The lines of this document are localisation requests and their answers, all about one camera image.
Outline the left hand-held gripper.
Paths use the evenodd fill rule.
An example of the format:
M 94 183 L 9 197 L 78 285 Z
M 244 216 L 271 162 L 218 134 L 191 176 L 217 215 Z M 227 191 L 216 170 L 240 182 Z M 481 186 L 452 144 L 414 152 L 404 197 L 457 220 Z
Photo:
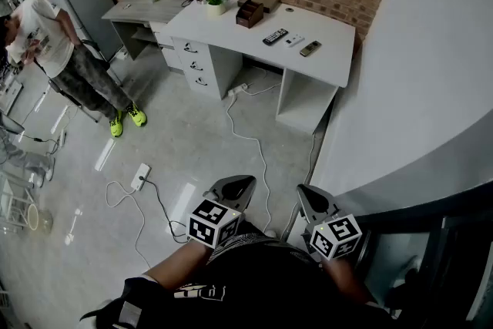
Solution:
M 256 186 L 257 178 L 251 175 L 217 180 L 188 214 L 187 236 L 213 249 L 224 245 L 236 235 L 245 219 L 243 211 L 249 206 Z

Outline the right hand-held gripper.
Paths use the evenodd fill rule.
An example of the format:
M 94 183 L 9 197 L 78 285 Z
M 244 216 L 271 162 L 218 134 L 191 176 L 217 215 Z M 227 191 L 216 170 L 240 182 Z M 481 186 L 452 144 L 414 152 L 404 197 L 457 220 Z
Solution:
M 302 183 L 297 185 L 297 193 L 307 222 L 317 222 L 340 211 L 334 197 L 321 188 Z M 348 214 L 315 225 L 309 246 L 329 261 L 353 252 L 361 237 L 354 215 Z

